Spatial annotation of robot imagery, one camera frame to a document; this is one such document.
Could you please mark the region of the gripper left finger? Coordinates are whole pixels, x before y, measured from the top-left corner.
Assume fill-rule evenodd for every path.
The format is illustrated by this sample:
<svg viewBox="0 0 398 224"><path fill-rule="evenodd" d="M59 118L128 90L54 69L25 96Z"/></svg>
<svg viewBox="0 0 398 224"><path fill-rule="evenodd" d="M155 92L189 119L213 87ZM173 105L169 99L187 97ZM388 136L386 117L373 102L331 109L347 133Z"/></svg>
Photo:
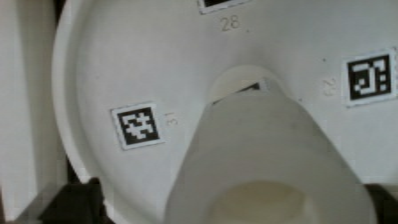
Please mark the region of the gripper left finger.
<svg viewBox="0 0 398 224"><path fill-rule="evenodd" d="M43 224L116 224L107 214L102 182L68 184L39 215Z"/></svg>

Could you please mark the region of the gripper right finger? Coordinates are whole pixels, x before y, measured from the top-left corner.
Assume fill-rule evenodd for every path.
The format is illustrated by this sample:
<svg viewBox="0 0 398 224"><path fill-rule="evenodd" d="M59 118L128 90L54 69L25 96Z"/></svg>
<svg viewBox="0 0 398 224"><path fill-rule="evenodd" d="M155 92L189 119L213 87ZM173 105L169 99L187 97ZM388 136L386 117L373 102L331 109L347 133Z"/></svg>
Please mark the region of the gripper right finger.
<svg viewBox="0 0 398 224"><path fill-rule="evenodd" d="M366 184L379 224L398 224L398 199L379 184Z"/></svg>

